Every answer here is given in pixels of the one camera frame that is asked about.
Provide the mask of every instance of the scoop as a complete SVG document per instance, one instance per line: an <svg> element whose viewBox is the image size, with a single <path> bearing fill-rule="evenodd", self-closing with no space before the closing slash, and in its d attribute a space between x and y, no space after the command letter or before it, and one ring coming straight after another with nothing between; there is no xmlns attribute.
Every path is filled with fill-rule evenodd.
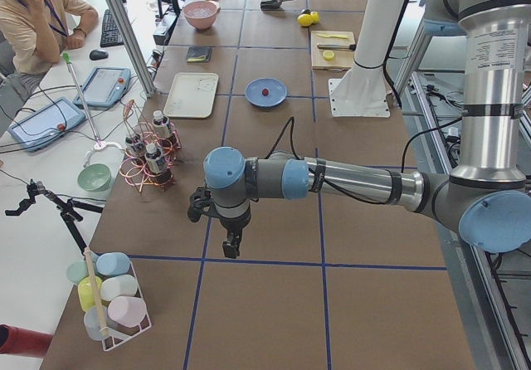
<svg viewBox="0 0 531 370"><path fill-rule="evenodd" d="M260 9L279 9L280 5L282 5L283 2L286 1L295 1L295 0L261 0L260 1Z"/></svg>

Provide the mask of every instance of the pink cup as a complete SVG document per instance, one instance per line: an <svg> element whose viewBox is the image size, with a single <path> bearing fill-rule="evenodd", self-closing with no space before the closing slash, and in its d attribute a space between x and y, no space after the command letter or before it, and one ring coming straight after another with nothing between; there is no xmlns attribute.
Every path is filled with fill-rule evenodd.
<svg viewBox="0 0 531 370"><path fill-rule="evenodd" d="M121 295L110 301L107 314L118 324L135 327L144 320L148 310L143 299Z"/></svg>
<svg viewBox="0 0 531 370"><path fill-rule="evenodd" d="M214 24L220 10L219 3L215 1L196 1L185 5L183 14L192 27L206 30Z"/></svg>

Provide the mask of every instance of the white pillar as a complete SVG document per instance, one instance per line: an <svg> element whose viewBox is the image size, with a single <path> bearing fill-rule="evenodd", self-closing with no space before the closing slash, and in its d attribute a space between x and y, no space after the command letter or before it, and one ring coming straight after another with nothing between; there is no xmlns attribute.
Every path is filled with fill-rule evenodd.
<svg viewBox="0 0 531 370"><path fill-rule="evenodd" d="M403 3L368 0L352 69L329 81L333 117L389 117L382 64Z"/></svg>

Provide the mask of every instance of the bottle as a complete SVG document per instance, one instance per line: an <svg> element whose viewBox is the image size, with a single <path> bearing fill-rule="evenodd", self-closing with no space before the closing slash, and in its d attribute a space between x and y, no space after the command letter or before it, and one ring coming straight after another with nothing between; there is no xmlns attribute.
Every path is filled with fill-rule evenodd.
<svg viewBox="0 0 531 370"><path fill-rule="evenodd" d="M152 174L152 178L158 185L164 185L172 180L172 171L168 168L166 158L163 156L163 152L156 144L147 144L146 146L146 163L148 164L149 171Z"/></svg>
<svg viewBox="0 0 531 370"><path fill-rule="evenodd" d="M169 121L169 117L164 115L160 110L153 112L153 126L157 135L162 138L161 144L165 148L177 148L181 145L178 142L177 135L174 134L174 127Z"/></svg>
<svg viewBox="0 0 531 370"><path fill-rule="evenodd" d="M125 137L125 144L127 146L129 155L134 156L134 162L137 165L145 164L146 147L140 135L132 131L129 136Z"/></svg>

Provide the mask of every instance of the yellow cup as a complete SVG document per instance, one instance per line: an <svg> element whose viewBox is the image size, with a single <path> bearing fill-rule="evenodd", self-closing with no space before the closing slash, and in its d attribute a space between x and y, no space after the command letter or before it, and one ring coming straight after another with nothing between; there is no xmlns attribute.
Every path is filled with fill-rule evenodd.
<svg viewBox="0 0 531 370"><path fill-rule="evenodd" d="M101 289L101 278L96 276L96 284L98 285L98 290ZM80 297L81 308L84 312L89 310L95 305L94 296L92 295L92 287L90 286L90 278L85 277L77 285L77 294Z"/></svg>

